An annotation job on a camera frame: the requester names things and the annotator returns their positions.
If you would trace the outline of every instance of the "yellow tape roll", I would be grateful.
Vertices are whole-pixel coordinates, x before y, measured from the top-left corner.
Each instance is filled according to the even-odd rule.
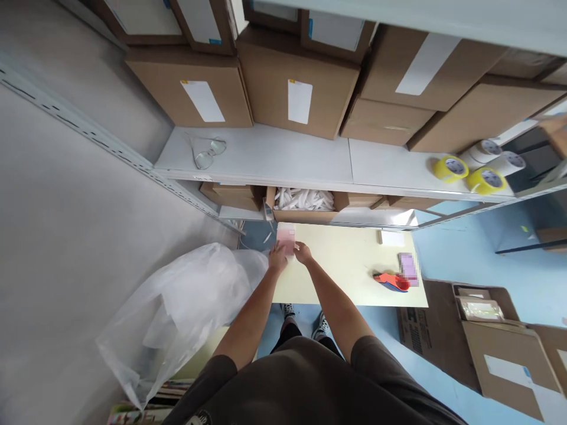
[[[508,183],[496,170],[482,167],[467,177],[467,186],[471,192],[486,196],[505,189]]]
[[[433,174],[445,183],[453,183],[468,175],[468,166],[456,156],[447,155],[433,166]]]

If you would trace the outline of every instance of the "dark t-shirt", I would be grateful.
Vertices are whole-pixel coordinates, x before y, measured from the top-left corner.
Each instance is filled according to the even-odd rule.
[[[374,336],[360,338],[351,364],[303,336],[238,373],[213,357],[164,425],[465,424],[404,370]]]

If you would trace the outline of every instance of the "hand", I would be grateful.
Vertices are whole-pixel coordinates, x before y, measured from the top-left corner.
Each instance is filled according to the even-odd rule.
[[[268,268],[281,273],[287,265],[288,259],[285,257],[284,245],[276,242],[274,247],[270,250],[270,255],[268,257]]]
[[[309,260],[313,259],[311,250],[307,245],[305,245],[303,242],[296,242],[295,244],[298,246],[298,248],[294,248],[295,258],[297,258],[297,260],[301,264],[305,264]]]

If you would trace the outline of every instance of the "blue floor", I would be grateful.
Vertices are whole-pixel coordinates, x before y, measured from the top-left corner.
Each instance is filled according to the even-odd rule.
[[[445,202],[436,207],[441,213],[464,209],[463,202]],[[423,220],[428,214],[419,213]],[[241,242],[251,249],[265,251],[275,242],[269,224],[247,222],[247,235]],[[520,318],[525,322],[565,326],[567,315],[567,257],[543,250],[500,256],[494,254],[510,236],[529,237],[533,230],[519,204],[483,214],[460,218],[414,232],[423,277],[475,285],[504,286],[510,292]],[[296,321],[304,335],[310,335],[320,311],[318,305],[295,305]],[[361,306],[360,311],[380,340],[402,363],[414,379],[434,397],[457,412],[470,425],[540,424],[516,410],[484,398],[462,386],[429,362],[399,343],[395,308]],[[279,338],[283,314],[272,305],[262,335],[258,356],[270,353]]]

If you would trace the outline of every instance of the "person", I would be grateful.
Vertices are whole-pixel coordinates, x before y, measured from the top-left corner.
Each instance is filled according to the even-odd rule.
[[[301,336],[292,305],[283,305],[278,343],[252,361],[287,265],[276,244],[264,278],[164,425],[465,424],[404,370],[304,243],[296,242],[295,257],[322,308],[313,339]]]

